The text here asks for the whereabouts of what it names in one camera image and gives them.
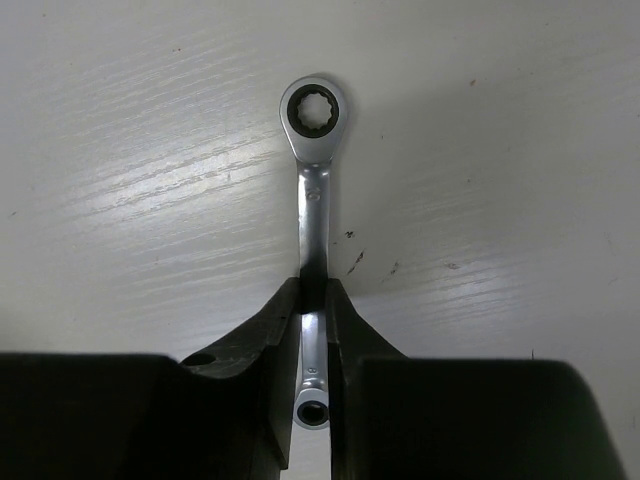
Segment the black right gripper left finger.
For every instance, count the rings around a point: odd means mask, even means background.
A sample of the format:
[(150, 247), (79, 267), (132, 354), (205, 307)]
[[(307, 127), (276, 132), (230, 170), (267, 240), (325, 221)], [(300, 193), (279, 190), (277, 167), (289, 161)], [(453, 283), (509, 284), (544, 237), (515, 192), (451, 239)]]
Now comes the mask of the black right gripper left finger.
[(300, 285), (176, 361), (1, 356), (5, 479), (276, 479), (290, 457)]

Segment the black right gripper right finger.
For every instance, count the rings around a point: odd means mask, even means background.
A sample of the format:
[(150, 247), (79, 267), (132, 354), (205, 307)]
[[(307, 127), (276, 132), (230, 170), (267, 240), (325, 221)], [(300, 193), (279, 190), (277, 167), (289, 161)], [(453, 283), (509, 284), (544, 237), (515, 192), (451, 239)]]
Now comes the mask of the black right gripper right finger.
[(569, 364), (415, 359), (326, 289), (335, 479), (621, 479), (594, 396)]

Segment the small silver ratchet wrench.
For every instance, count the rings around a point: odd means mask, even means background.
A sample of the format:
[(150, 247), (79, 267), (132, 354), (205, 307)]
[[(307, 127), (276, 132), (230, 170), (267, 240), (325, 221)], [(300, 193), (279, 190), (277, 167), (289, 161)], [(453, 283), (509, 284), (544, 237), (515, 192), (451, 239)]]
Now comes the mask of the small silver ratchet wrench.
[[(318, 127), (300, 116), (300, 107), (317, 95), (329, 107)], [(300, 382), (293, 420), (307, 430), (329, 426), (329, 374), (325, 309), (330, 246), (331, 166), (348, 123), (348, 103), (338, 85), (322, 76), (294, 81), (279, 107), (281, 125), (297, 171), (300, 280)]]

